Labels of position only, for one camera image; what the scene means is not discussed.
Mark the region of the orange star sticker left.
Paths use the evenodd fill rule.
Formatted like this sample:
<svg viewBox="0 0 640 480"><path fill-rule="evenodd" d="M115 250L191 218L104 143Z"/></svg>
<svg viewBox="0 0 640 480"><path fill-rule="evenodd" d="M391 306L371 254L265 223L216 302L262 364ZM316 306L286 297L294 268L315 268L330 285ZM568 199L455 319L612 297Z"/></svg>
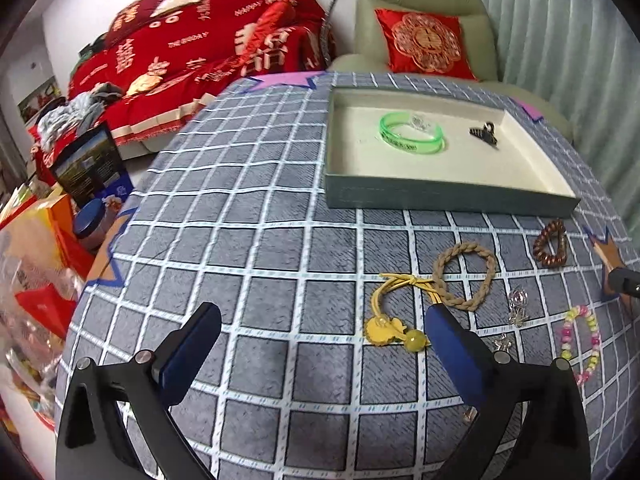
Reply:
<svg viewBox="0 0 640 480"><path fill-rule="evenodd" d="M118 214L111 229L107 231L105 240L96 254L96 258L88 273L85 287L92 285L122 287L125 283L122 272L120 272L114 257L114 246L119 237L122 236L122 233L126 231L136 211L137 207L131 207Z"/></svg>

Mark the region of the orange gift bag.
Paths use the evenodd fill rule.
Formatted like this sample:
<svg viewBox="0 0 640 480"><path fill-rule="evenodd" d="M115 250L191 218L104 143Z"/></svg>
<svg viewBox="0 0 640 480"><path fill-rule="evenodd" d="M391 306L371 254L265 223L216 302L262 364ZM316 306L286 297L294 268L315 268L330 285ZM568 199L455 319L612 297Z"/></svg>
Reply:
<svg viewBox="0 0 640 480"><path fill-rule="evenodd" d="M52 288L77 301L94 255L73 232L74 204L65 193L35 200L1 229L1 290L13 296Z"/></svg>

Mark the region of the pink star sticker right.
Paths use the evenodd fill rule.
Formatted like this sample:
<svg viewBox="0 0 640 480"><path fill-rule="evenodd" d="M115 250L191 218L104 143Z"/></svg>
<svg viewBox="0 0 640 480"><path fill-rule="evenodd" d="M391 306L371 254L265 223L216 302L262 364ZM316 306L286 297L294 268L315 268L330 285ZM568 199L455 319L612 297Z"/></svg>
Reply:
<svg viewBox="0 0 640 480"><path fill-rule="evenodd" d="M544 114L542 114L536 106L533 106L532 104L529 104L517 98L512 98L512 101L518 104L519 107L521 107L523 112L529 117L532 122L540 122L544 119Z"/></svg>

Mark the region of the red embroidered cushion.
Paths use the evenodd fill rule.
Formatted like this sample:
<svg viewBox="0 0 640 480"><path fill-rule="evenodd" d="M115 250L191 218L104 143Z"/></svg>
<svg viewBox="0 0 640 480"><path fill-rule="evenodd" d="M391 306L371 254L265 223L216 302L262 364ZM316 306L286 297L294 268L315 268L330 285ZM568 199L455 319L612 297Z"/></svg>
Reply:
<svg viewBox="0 0 640 480"><path fill-rule="evenodd" d="M455 16L376 9L393 73L476 80Z"/></svg>

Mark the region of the dark red pillow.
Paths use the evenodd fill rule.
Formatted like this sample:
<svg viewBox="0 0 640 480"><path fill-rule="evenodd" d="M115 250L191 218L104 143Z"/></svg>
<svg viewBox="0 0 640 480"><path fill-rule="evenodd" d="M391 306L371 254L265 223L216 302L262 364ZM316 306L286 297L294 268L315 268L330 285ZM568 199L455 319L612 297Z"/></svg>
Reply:
<svg viewBox="0 0 640 480"><path fill-rule="evenodd" d="M163 0L134 0L120 10L104 37L107 49L127 39L133 32L149 23L151 15Z"/></svg>

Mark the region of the teal pleated curtain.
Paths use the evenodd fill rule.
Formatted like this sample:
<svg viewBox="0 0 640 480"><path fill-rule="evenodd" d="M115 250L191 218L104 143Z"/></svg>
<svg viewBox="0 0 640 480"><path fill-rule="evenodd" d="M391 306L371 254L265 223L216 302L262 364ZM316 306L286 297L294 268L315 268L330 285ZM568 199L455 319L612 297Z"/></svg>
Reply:
<svg viewBox="0 0 640 480"><path fill-rule="evenodd" d="M639 40L612 0L483 0L503 81L548 101L639 237Z"/></svg>

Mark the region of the shallow grey-green tray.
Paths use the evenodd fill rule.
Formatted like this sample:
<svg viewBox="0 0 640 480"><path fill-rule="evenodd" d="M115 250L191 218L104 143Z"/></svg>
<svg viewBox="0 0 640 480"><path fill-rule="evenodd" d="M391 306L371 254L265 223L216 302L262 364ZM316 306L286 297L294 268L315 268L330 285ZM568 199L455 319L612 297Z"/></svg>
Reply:
<svg viewBox="0 0 640 480"><path fill-rule="evenodd" d="M413 155L386 144L380 118L410 112L437 122L445 148ZM495 124L495 148L469 134ZM448 210L569 217L580 202L559 162L559 138L512 102L498 106L400 90L330 93L324 194L332 208Z"/></svg>

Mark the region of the red printed blanket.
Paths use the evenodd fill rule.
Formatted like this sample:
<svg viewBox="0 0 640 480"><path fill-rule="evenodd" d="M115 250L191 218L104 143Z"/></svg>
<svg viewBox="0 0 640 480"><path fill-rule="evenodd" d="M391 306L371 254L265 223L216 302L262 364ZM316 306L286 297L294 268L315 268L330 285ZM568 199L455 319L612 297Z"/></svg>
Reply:
<svg viewBox="0 0 640 480"><path fill-rule="evenodd" d="M317 0L202 0L156 16L70 75L68 95L110 82L124 96L101 115L117 145L180 130L233 81L326 66Z"/></svg>

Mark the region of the orange star sticker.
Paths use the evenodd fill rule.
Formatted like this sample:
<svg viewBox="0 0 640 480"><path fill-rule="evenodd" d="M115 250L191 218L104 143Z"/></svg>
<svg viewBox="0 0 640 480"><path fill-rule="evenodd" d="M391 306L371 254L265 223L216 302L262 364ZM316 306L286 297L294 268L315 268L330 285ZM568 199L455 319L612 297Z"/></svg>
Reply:
<svg viewBox="0 0 640 480"><path fill-rule="evenodd" d="M125 283L122 272L120 272L114 257L114 246L119 237L122 236L122 233L126 231L136 211L137 207L131 207L118 214L111 229L107 231L105 240L96 254L96 258L88 273L85 287L92 285L122 287Z"/></svg>
<svg viewBox="0 0 640 480"><path fill-rule="evenodd" d="M602 262L602 273L601 273L601 298L603 301L619 299L623 306L625 307L627 313L632 315L632 300L638 299L639 297L629 297L625 295L619 295L608 287L608 272L617 268L618 266L622 266L623 268L629 268L626 263L623 262L622 257L620 256L620 251L618 250L613 237L608 229L605 229L605 236L603 238L597 237L588 226L583 226L582 229L588 236L588 240L598 257Z"/></svg>

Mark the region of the clear crystal hair clip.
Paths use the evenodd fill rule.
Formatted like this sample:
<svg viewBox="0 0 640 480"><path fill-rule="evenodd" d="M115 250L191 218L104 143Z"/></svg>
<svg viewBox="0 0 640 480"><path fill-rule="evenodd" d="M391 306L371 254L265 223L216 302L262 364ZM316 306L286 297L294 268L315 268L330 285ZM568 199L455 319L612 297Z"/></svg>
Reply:
<svg viewBox="0 0 640 480"><path fill-rule="evenodd" d="M529 320L527 312L528 295L521 287L514 288L509 295L508 320L515 327L522 327Z"/></svg>

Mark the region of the silver rhinestone hair clip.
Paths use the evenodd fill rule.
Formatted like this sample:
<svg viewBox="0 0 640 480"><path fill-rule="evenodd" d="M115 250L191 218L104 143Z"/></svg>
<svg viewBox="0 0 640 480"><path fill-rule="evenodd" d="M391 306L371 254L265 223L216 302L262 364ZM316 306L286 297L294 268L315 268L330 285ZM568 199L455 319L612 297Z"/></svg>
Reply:
<svg viewBox="0 0 640 480"><path fill-rule="evenodd" d="M496 351L509 353L513 342L510 338L509 334L503 333L499 337L497 337L493 342Z"/></svg>

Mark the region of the grey checked tablecloth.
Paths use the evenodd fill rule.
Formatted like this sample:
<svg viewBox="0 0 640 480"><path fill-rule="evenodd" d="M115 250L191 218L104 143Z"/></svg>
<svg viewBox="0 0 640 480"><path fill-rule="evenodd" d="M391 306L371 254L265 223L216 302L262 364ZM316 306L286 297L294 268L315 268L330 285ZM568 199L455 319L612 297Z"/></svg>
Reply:
<svg viewBox="0 0 640 480"><path fill-rule="evenodd" d="M568 261L536 263L538 217L415 210L332 210L323 189L326 114L336 87L398 89L478 104L498 94L416 76L327 74L314 90L232 84L152 163L125 209L114 246L125 283L86 287L70 323L56 384L74 365L126 362L155 349L203 302L221 333L172 414L221 479L431 479L464 435L465 408L432 350L375 347L363 336L385 272L427 275L445 248L475 240L498 273L458 322L484 344L546 364L560 351L566 311L598 319L602 356L582 387L594 478L639 439L639 320L600 297L601 265L583 226L608 229L624 261L639 258L611 200L562 136L551 157L580 202L567 221ZM508 320L510 292L527 292L529 320Z"/></svg>

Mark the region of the pink star sticker left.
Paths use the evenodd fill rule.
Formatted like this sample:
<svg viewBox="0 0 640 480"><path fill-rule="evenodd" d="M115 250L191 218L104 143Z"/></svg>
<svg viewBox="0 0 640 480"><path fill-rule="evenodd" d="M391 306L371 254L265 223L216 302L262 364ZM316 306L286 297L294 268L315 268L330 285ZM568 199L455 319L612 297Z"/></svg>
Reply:
<svg viewBox="0 0 640 480"><path fill-rule="evenodd" d="M316 88L314 78L323 74L324 70L313 70L312 72L287 72L247 77L247 80L250 80L253 84L246 91L256 92L282 86L314 90Z"/></svg>

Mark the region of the pink star sticker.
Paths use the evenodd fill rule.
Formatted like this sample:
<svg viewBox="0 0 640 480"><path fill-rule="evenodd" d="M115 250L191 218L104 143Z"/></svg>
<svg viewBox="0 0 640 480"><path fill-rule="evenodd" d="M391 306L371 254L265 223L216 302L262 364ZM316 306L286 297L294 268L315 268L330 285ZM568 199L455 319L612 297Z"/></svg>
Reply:
<svg viewBox="0 0 640 480"><path fill-rule="evenodd" d="M518 104L519 107L521 107L523 112L529 117L532 122L540 122L544 119L544 114L542 114L536 106L533 106L532 104L529 104L517 98L512 98L512 101Z"/></svg>
<svg viewBox="0 0 640 480"><path fill-rule="evenodd" d="M314 78L323 74L324 70L313 70L312 72L287 72L247 77L247 80L250 80L253 84L246 91L256 92L282 86L314 90L316 88Z"/></svg>

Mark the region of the blue lidded jar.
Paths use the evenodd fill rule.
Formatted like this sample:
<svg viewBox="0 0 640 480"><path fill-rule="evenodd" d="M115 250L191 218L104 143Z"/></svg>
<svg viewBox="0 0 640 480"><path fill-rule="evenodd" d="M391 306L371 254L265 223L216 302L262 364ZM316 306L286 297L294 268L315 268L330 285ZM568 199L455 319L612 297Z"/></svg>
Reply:
<svg viewBox="0 0 640 480"><path fill-rule="evenodd" d="M123 204L115 195L97 197L78 211L73 232L83 248L88 252L96 252L100 248Z"/></svg>

